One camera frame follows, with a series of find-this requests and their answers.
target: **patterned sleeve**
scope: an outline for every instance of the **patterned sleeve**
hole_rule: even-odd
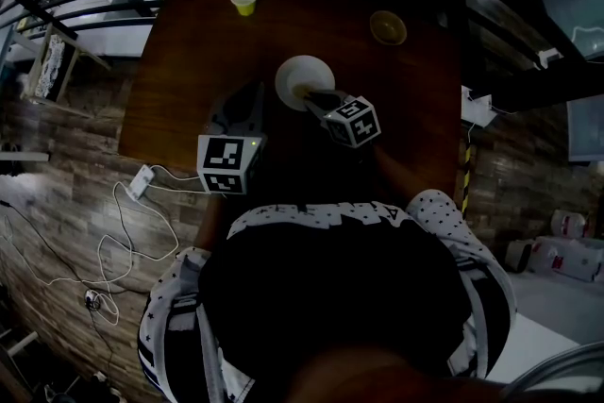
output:
[[[193,389],[195,401],[223,401],[217,349],[198,288],[199,274],[209,256],[195,247],[176,255],[151,290],[139,327],[138,352],[144,375],[171,403],[191,401],[188,394]]]
[[[480,281],[485,279],[486,272],[493,277],[508,303],[508,314],[510,316],[508,329],[510,329],[516,315],[516,301],[510,279],[493,253],[472,233],[472,230],[463,220],[461,212],[455,206],[455,202],[445,193],[438,190],[425,190],[413,198],[407,206],[406,212],[425,231],[438,237],[456,259],[461,278],[473,307],[473,317],[468,321],[465,330],[468,333],[476,334],[476,338],[466,338],[466,340],[473,340],[473,342],[470,344],[471,347],[467,346],[463,351],[468,351],[471,354],[476,350],[478,364],[477,371],[473,374],[484,378],[493,367],[494,360],[496,360],[496,358],[489,359],[484,352],[483,357],[480,357],[480,351],[486,351],[487,346],[489,349],[492,348],[490,340],[493,338],[491,338],[491,335],[488,338],[486,337],[486,327],[489,326],[489,316],[492,312],[489,304],[484,300],[484,292],[477,291],[476,288],[481,287]],[[499,346],[502,346],[502,344],[497,346],[500,353],[502,347],[499,348]],[[455,368],[452,369],[454,374],[459,373]]]

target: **floor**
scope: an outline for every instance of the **floor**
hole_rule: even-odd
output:
[[[130,180],[140,167],[138,161],[116,154],[135,69],[135,61],[122,61],[114,65],[112,75],[97,67],[75,72],[68,99],[73,106],[94,112],[94,120],[22,103],[11,99],[10,89],[4,92],[2,140],[18,143],[23,149],[49,151],[51,158],[48,163],[27,165],[23,175],[0,176],[2,199],[26,214],[78,276],[88,280],[99,279],[96,251],[100,237],[109,233],[119,240],[124,238],[113,186],[119,180]],[[486,129],[473,128],[470,136],[473,155],[468,221],[494,249],[509,240],[546,233],[556,208],[596,212],[604,176],[566,162],[565,106],[502,115]],[[461,128],[458,204],[465,142],[466,130]],[[163,222],[147,215],[121,189],[117,197],[136,248],[154,255],[168,252],[173,240]],[[169,214],[181,244],[190,244],[203,219],[206,198],[157,191],[148,198],[145,203],[153,200]],[[8,216],[14,244],[40,278],[71,276],[16,213],[0,207],[0,215]],[[8,235],[7,230],[0,224],[0,233]],[[111,268],[108,277],[127,269],[126,252],[116,244],[107,242],[101,256]],[[98,370],[107,373],[109,351],[84,307],[86,288],[65,281],[45,287],[2,238],[0,262],[0,281],[9,287],[25,322],[84,375]],[[123,288],[119,291],[127,290],[115,296],[121,311],[119,325],[112,327],[94,316],[114,353],[110,377],[131,402],[160,401],[140,369],[137,327],[144,293],[169,263],[136,259],[131,275],[117,283]]]

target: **electrical outlet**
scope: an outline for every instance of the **electrical outlet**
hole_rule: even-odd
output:
[[[134,179],[130,182],[130,186],[127,188],[126,192],[128,196],[137,201],[141,196],[143,196],[144,191],[149,186],[149,183],[155,177],[155,173],[153,170],[149,168],[147,165],[143,165],[139,170],[139,173],[136,174]]]
[[[96,297],[96,294],[90,289],[84,295],[86,309],[89,311],[98,311],[101,308],[101,301]]]

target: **person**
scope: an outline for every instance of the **person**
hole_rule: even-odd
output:
[[[498,401],[484,379],[514,323],[510,281],[446,193],[372,149],[404,210],[296,201],[229,216],[211,199],[141,321],[144,374],[170,401]]]

